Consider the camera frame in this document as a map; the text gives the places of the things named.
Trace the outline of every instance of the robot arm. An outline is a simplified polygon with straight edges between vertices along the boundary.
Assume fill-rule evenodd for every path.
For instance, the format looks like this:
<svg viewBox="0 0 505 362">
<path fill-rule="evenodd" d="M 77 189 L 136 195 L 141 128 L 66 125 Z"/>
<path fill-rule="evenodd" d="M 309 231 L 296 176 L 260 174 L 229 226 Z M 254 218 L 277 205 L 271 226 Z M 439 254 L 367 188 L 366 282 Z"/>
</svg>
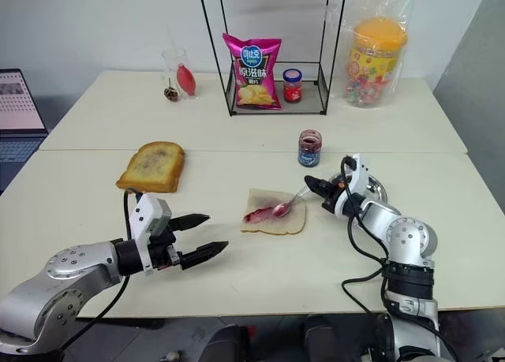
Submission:
<svg viewBox="0 0 505 362">
<path fill-rule="evenodd" d="M 139 271 L 151 274 L 153 269 L 176 265 L 184 270 L 216 256 L 228 245 L 226 241 L 206 244 L 188 254 L 174 249 L 174 231 L 208 219 L 199 214 L 171 218 L 164 201 L 142 195 L 129 219 L 132 240 L 62 250 L 3 299 L 0 357 L 41 356 L 59 349 L 69 337 L 69 324 L 88 300 L 120 283 L 123 276 Z"/>
<path fill-rule="evenodd" d="M 337 218 L 357 215 L 361 226 L 388 251 L 382 272 L 387 286 L 381 298 L 389 313 L 377 319 L 380 340 L 372 358 L 391 361 L 407 355 L 440 356 L 439 338 L 425 329 L 439 329 L 438 307 L 432 297 L 431 257 L 437 245 L 436 233 L 428 224 L 366 196 L 368 165 L 361 155 L 345 157 L 344 164 L 346 178 L 342 172 L 330 181 L 306 176 L 305 183 L 324 198 L 322 207 Z"/>
</svg>

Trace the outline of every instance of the black cable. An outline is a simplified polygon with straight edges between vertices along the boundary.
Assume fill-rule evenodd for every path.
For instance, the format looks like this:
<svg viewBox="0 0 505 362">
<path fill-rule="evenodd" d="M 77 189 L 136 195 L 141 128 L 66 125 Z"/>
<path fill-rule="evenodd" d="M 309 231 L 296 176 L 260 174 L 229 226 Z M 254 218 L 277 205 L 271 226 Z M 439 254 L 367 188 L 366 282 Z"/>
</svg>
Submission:
<svg viewBox="0 0 505 362">
<path fill-rule="evenodd" d="M 354 240 L 354 237 L 353 237 L 353 220 L 355 218 L 356 218 L 356 216 L 352 215 L 349 218 L 349 220 L 347 221 L 347 235 L 349 236 L 350 244 L 353 245 L 353 248 L 356 250 L 356 252 L 360 253 L 361 255 L 363 255 L 365 257 L 373 259 L 374 261 L 380 263 L 381 265 L 384 265 L 384 261 L 382 259 L 380 259 L 377 256 L 374 256 L 373 254 L 365 252 L 363 249 L 361 249 L 359 246 L 357 246 L 356 241 Z"/>
<path fill-rule="evenodd" d="M 383 301 L 386 300 L 386 283 L 387 283 L 387 279 L 383 278 L 382 286 L 380 287 L 380 295 L 381 295 Z M 425 323 L 417 320 L 415 317 L 411 317 L 411 316 L 405 315 L 405 314 L 403 314 L 400 311 L 395 311 L 393 313 L 393 315 L 396 316 L 396 317 L 398 317 L 398 318 L 400 318 L 400 319 L 402 319 L 402 320 L 405 320 L 405 321 L 407 321 L 409 323 L 414 323 L 414 324 L 418 325 L 419 327 L 422 327 L 422 328 L 426 329 L 428 332 L 432 333 L 435 337 L 438 337 L 445 344 L 445 347 L 447 348 L 447 350 L 450 353 L 450 355 L 454 358 L 454 361 L 455 362 L 460 362 L 461 361 L 459 359 L 459 355 L 456 353 L 456 350 L 455 350 L 454 346 L 451 345 L 451 343 L 438 330 L 432 329 L 431 327 L 429 327 Z"/>
<path fill-rule="evenodd" d="M 389 257 L 389 252 L 387 251 L 386 246 L 383 244 L 383 242 L 377 238 L 372 232 L 368 230 L 366 225 L 363 223 L 361 220 L 359 211 L 356 208 L 356 204 L 353 199 L 353 194 L 351 193 L 349 189 L 349 182 L 347 181 L 347 176 L 346 176 L 346 158 L 343 158 L 342 161 L 340 162 L 340 175 L 342 175 L 342 179 L 344 181 L 344 187 L 346 189 L 346 194 L 347 194 L 347 199 L 351 203 L 351 207 L 353 208 L 353 213 L 354 216 L 356 217 L 357 223 L 360 225 L 360 227 L 377 243 L 379 246 L 384 250 L 384 254 L 386 255 L 386 259 Z"/>
<path fill-rule="evenodd" d="M 376 271 L 374 271 L 373 273 L 371 273 L 370 275 L 367 275 L 366 277 L 363 277 L 363 278 L 351 278 L 351 279 L 346 279 L 345 281 L 342 281 L 341 283 L 341 286 L 342 286 L 342 289 L 344 290 L 344 293 L 346 293 L 346 295 L 348 297 L 350 297 L 350 299 L 356 303 L 357 305 L 359 305 L 363 311 L 366 312 L 367 315 L 370 315 L 372 317 L 374 317 L 373 313 L 370 312 L 370 310 L 368 308 L 365 307 L 364 304 L 362 304 L 358 299 L 356 299 L 352 293 L 350 293 L 347 289 L 346 289 L 346 285 L 349 285 L 351 283 L 362 283 L 362 282 L 367 282 L 371 279 L 374 279 L 377 275 L 379 275 L 380 273 L 382 272 L 382 267 Z"/>
<path fill-rule="evenodd" d="M 131 240 L 132 239 L 132 230 L 130 229 L 129 226 L 129 219 L 128 219 L 128 190 L 125 190 L 125 193 L 123 194 L 123 211 L 125 214 L 125 224 L 126 224 L 126 239 Z M 93 327 L 101 318 L 103 318 L 111 308 L 118 302 L 119 298 L 122 296 L 122 294 L 126 290 L 126 286 L 128 285 L 129 282 L 129 276 L 125 277 L 125 280 L 123 281 L 121 288 L 119 289 L 118 293 L 116 293 L 116 296 L 114 299 L 107 305 L 103 311 L 101 311 L 93 320 L 91 320 L 89 323 L 86 324 L 84 328 L 79 330 L 77 333 L 75 333 L 63 346 L 61 347 L 61 350 L 67 349 L 69 346 L 71 346 L 80 336 L 82 336 L 84 333 L 86 333 L 91 327 Z"/>
</svg>

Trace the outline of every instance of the laptop screen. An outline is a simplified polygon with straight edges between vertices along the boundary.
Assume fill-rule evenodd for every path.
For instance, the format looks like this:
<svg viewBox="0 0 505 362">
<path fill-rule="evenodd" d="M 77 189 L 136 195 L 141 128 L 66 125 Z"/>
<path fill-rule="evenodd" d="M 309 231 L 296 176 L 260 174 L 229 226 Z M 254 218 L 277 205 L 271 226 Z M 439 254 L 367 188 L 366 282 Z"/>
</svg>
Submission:
<svg viewBox="0 0 505 362">
<path fill-rule="evenodd" d="M 0 130 L 23 132 L 44 129 L 21 71 L 0 70 Z"/>
</svg>

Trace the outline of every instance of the jar label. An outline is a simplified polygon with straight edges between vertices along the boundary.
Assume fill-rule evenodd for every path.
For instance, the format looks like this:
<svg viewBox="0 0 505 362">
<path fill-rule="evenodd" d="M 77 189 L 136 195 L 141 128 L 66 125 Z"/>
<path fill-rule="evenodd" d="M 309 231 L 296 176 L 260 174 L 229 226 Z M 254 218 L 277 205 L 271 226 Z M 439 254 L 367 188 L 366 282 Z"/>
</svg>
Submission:
<svg viewBox="0 0 505 362">
<path fill-rule="evenodd" d="M 375 84 L 387 83 L 397 61 L 397 54 L 387 55 L 376 52 L 371 55 L 355 47 L 350 52 L 347 71 L 355 80 Z"/>
<path fill-rule="evenodd" d="M 315 166 L 319 163 L 320 153 L 308 153 L 301 151 L 298 155 L 298 161 L 303 166 Z"/>
<path fill-rule="evenodd" d="M 296 102 L 300 98 L 301 98 L 301 87 L 299 88 L 284 87 L 284 99 L 287 102 Z"/>
</svg>

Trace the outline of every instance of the laptop keyboard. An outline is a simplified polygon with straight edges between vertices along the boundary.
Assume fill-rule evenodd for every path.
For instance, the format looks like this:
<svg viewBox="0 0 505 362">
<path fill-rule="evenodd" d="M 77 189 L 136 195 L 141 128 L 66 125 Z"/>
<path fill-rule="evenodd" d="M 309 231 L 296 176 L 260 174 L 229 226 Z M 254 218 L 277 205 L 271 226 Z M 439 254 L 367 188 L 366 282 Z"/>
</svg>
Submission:
<svg viewBox="0 0 505 362">
<path fill-rule="evenodd" d="M 0 162 L 26 162 L 42 140 L 0 141 Z"/>
</svg>

